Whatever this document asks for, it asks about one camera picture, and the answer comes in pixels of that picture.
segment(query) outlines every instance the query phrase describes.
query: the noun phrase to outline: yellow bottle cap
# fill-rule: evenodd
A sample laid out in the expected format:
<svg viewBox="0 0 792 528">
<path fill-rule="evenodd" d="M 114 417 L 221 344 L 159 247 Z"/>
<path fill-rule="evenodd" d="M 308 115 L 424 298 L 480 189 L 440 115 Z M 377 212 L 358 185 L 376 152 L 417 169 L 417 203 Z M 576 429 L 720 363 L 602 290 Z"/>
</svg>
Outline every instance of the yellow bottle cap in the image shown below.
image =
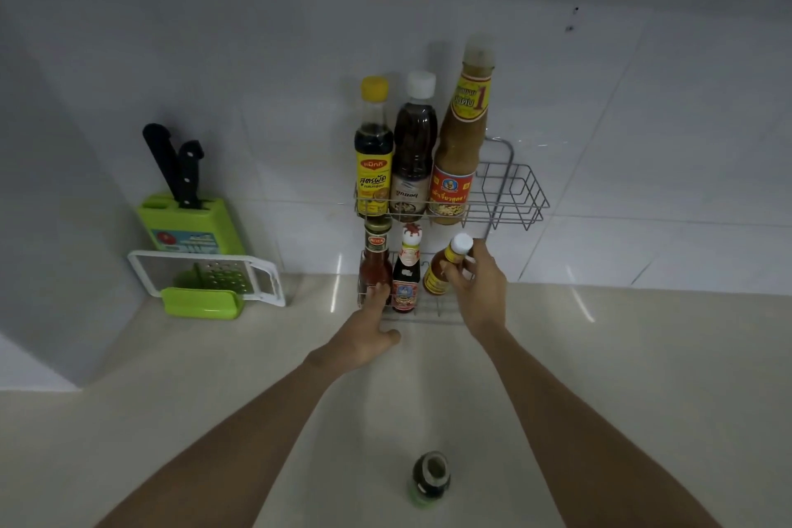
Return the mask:
<svg viewBox="0 0 792 528">
<path fill-rule="evenodd" d="M 381 75 L 364 77 L 361 82 L 363 100 L 369 103 L 384 103 L 388 98 L 388 80 Z"/>
</svg>

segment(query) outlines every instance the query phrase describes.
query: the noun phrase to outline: white grater frame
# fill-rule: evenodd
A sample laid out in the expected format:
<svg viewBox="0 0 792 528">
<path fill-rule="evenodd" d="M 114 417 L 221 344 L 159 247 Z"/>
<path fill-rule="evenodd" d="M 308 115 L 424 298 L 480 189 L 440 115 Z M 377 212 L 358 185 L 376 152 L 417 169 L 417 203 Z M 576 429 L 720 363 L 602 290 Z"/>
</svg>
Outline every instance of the white grater frame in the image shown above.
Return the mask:
<svg viewBox="0 0 792 528">
<path fill-rule="evenodd" d="M 143 264 L 140 263 L 140 257 L 170 257 L 172 259 L 186 259 L 187 261 L 242 261 L 245 264 L 245 269 L 248 273 L 248 280 L 252 285 L 253 292 L 250 294 L 241 294 L 246 301 L 261 301 L 263 303 L 274 304 L 277 307 L 286 306 L 286 298 L 283 296 L 283 287 L 281 285 L 281 276 L 278 274 L 278 268 L 275 263 L 264 261 L 258 257 L 251 257 L 250 255 L 204 255 L 202 253 L 174 253 L 167 251 L 132 251 L 127 255 L 129 263 L 140 282 L 144 285 L 146 291 L 153 297 L 162 298 L 163 294 L 154 286 L 151 278 L 149 278 Z M 254 270 L 265 272 L 269 276 L 272 283 L 272 289 L 275 293 L 265 293 L 259 288 L 258 278 Z"/>
</svg>

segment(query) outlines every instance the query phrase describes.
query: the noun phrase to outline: forearm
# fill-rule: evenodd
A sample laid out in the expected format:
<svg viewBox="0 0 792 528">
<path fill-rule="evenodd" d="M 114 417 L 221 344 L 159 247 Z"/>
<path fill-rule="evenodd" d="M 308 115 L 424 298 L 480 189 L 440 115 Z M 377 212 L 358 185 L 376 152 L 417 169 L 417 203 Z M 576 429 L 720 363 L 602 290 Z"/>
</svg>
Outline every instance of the forearm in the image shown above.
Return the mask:
<svg viewBox="0 0 792 528">
<path fill-rule="evenodd" d="M 340 375 L 309 359 L 173 458 L 99 526 L 247 528 Z"/>
<path fill-rule="evenodd" d="M 561 517 L 579 526 L 717 526 L 658 463 L 574 395 L 505 329 L 480 339 Z"/>
</svg>

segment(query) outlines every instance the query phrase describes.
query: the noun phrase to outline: hand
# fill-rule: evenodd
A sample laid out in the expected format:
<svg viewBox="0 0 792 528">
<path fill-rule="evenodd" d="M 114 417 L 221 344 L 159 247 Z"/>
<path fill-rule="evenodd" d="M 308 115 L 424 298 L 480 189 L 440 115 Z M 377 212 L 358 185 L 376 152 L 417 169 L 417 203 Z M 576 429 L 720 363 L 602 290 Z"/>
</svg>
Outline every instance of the hand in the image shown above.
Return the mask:
<svg viewBox="0 0 792 528">
<path fill-rule="evenodd" d="M 460 301 L 467 329 L 480 341 L 482 336 L 506 329 L 506 276 L 483 240 L 473 241 L 470 256 L 475 263 L 465 259 L 464 267 L 474 275 L 473 280 L 465 279 L 456 265 L 448 261 L 441 261 L 441 267 Z"/>
<path fill-rule="evenodd" d="M 382 309 L 391 294 L 388 284 L 378 284 L 366 295 L 363 307 L 352 313 L 330 342 L 308 355 L 308 361 L 342 373 L 351 372 L 379 357 L 401 340 L 398 330 L 380 331 Z"/>
</svg>

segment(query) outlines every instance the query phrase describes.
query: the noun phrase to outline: beige countertop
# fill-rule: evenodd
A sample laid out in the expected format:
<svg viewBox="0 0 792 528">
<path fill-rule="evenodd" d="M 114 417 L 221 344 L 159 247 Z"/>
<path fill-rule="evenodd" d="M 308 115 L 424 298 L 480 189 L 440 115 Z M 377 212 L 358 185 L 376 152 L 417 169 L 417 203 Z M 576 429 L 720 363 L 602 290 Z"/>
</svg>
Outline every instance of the beige countertop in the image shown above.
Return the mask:
<svg viewBox="0 0 792 528">
<path fill-rule="evenodd" d="M 353 277 L 286 282 L 289 306 L 248 304 L 232 322 L 169 317 L 148 300 L 89 388 L 0 393 L 0 525 L 92 525 L 356 307 Z M 418 319 L 400 318 L 401 344 L 332 386 L 257 526 L 562 526 L 489 359 L 444 323 L 452 314 Z M 792 518 L 790 325 L 785 297 L 509 290 L 518 339 L 724 526 Z M 452 485 L 419 511 L 407 477 L 432 449 Z"/>
</svg>

